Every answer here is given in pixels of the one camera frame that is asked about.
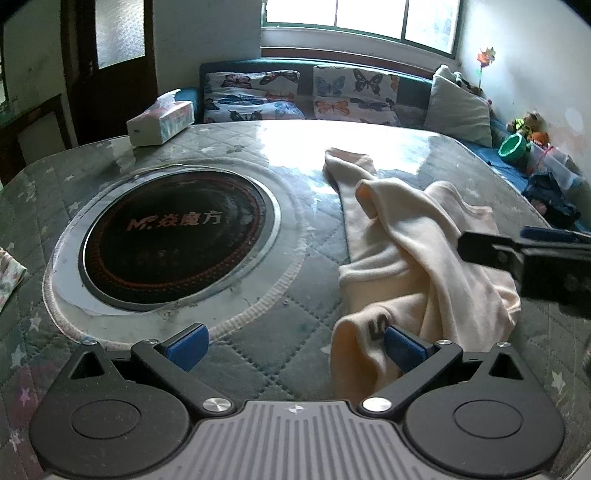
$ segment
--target pillow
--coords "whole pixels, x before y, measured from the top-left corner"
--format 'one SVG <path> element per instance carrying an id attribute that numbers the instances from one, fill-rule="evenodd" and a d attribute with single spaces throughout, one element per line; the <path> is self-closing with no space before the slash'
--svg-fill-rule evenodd
<path id="1" fill-rule="evenodd" d="M 443 78 L 447 78 L 450 82 L 456 83 L 456 75 L 452 73 L 447 65 L 442 64 L 436 71 L 434 75 L 439 75 Z"/>
<path id="2" fill-rule="evenodd" d="M 488 103 L 441 75 L 433 76 L 424 128 L 483 147 L 492 147 Z"/>
<path id="3" fill-rule="evenodd" d="M 223 92 L 207 94 L 203 122 L 240 122 L 304 118 L 290 98 L 254 89 L 225 87 Z"/>
<path id="4" fill-rule="evenodd" d="M 314 67 L 314 116 L 400 126 L 394 112 L 400 78 L 377 70 Z"/>
<path id="5" fill-rule="evenodd" d="M 262 73 L 214 72 L 205 75 L 203 93 L 224 92 L 226 88 L 259 90 L 292 98 L 297 95 L 300 72 L 275 70 Z"/>

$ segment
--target black clamp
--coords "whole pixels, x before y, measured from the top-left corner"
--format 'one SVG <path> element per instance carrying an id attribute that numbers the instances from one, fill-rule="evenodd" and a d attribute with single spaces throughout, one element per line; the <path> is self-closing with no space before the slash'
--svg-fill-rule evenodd
<path id="1" fill-rule="evenodd" d="M 230 399 L 184 370 L 208 344 L 200 323 L 163 343 L 138 342 L 131 352 L 105 352 L 87 340 L 31 421 L 40 463 L 73 477 L 130 476 L 174 455 L 199 420 L 233 414 Z"/>
<path id="2" fill-rule="evenodd" d="M 523 297 L 591 316 L 591 236 L 534 227 L 524 228 L 518 240 L 466 232 L 457 251 L 464 261 L 511 273 Z"/>
<path id="3" fill-rule="evenodd" d="M 558 453 L 562 417 L 510 343 L 464 353 L 449 340 L 430 344 L 390 326 L 385 349 L 404 375 L 358 412 L 401 423 L 429 462 L 471 478 L 515 478 Z"/>

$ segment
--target white towel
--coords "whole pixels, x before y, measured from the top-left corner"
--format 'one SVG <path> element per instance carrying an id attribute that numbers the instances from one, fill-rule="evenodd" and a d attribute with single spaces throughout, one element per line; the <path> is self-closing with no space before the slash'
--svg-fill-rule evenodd
<path id="1" fill-rule="evenodd" d="M 338 398 L 356 404 L 398 378 L 383 347 L 388 325 L 466 351 L 507 340 L 521 309 L 511 276 L 464 263 L 456 250 L 464 231 L 499 233 L 491 208 L 467 205 L 446 181 L 422 192 L 380 180 L 366 155 L 330 149 L 325 168 L 339 189 L 351 260 L 340 268 L 348 314 L 330 353 Z"/>

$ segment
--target window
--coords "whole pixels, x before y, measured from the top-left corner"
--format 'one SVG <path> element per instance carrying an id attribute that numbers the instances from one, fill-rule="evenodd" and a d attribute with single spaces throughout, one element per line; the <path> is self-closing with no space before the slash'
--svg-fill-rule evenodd
<path id="1" fill-rule="evenodd" d="M 0 30 L 0 107 L 4 106 L 5 103 L 8 103 L 6 81 L 4 80 L 4 45 L 2 43 L 2 36 L 2 30 Z"/>
<path id="2" fill-rule="evenodd" d="M 267 0 L 263 25 L 362 33 L 451 57 L 461 0 Z"/>

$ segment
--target butterfly pattern pillow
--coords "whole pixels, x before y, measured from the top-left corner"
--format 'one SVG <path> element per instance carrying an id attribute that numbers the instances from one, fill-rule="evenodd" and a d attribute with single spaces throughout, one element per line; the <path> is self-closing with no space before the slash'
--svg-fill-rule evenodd
<path id="1" fill-rule="evenodd" d="M 399 127 L 394 107 L 397 75 L 340 66 L 314 67 L 314 113 L 319 120 L 345 120 Z"/>
<path id="2" fill-rule="evenodd" d="M 299 83 L 300 72 L 295 70 L 262 73 L 214 72 L 205 75 L 203 93 L 224 92 L 226 88 L 241 88 L 295 97 Z"/>
<path id="3" fill-rule="evenodd" d="M 206 75 L 204 123 L 300 119 L 294 98 L 299 72 L 216 72 Z"/>

